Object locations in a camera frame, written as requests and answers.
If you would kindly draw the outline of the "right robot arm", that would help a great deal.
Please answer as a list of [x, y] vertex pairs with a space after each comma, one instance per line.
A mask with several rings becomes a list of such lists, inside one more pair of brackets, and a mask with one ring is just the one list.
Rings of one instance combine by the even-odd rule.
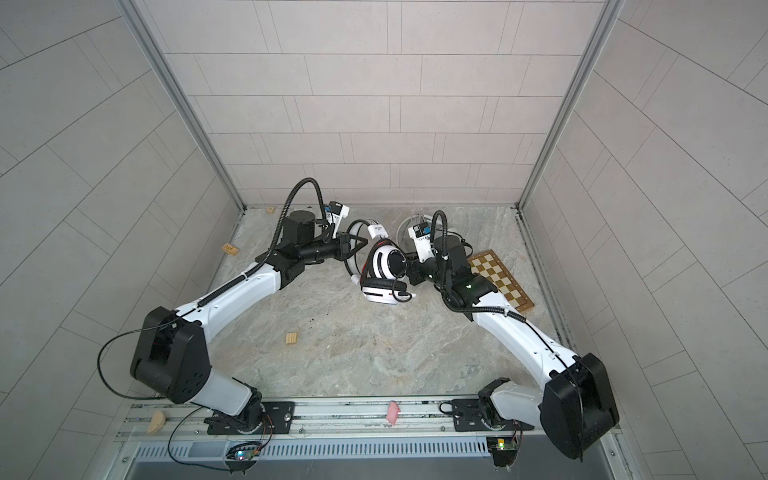
[[409, 280], [430, 281], [446, 307], [491, 333], [528, 370], [539, 391], [525, 395], [499, 379], [478, 397], [485, 421], [521, 421], [543, 429], [566, 457], [577, 459], [620, 420], [608, 372], [594, 354], [562, 346], [530, 323], [489, 279], [471, 269], [461, 239], [414, 241]]

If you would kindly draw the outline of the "white grey headphones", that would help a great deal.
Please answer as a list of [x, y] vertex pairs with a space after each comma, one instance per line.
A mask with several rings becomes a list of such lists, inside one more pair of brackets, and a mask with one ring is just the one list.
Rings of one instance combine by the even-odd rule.
[[431, 221], [433, 219], [432, 215], [429, 214], [414, 214], [406, 219], [404, 219], [400, 225], [397, 228], [396, 233], [396, 239], [397, 240], [404, 240], [408, 238], [408, 230], [411, 229], [414, 226], [417, 226], [421, 223], [427, 223], [428, 225], [431, 224]]

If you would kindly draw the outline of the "black white headphones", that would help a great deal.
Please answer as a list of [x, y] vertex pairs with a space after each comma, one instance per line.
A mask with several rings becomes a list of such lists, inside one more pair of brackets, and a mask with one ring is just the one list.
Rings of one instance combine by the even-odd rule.
[[[363, 266], [357, 262], [357, 252], [367, 244], [361, 232], [367, 230], [371, 248]], [[350, 256], [344, 261], [352, 282], [360, 287], [364, 297], [373, 303], [397, 305], [408, 303], [413, 295], [402, 281], [409, 260], [403, 250], [389, 238], [379, 223], [364, 219], [354, 220], [346, 233], [350, 236]]]

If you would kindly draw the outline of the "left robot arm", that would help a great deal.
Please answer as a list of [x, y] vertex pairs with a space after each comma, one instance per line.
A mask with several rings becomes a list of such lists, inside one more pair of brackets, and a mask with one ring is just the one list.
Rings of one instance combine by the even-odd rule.
[[208, 295], [175, 310], [158, 307], [144, 320], [130, 365], [131, 376], [175, 404], [191, 402], [213, 411], [210, 432], [250, 434], [266, 420], [260, 392], [215, 371], [208, 345], [240, 314], [287, 287], [308, 265], [354, 256], [352, 235], [339, 224], [347, 206], [332, 201], [325, 208], [324, 230], [313, 212], [296, 210], [284, 218], [279, 243], [248, 269]]

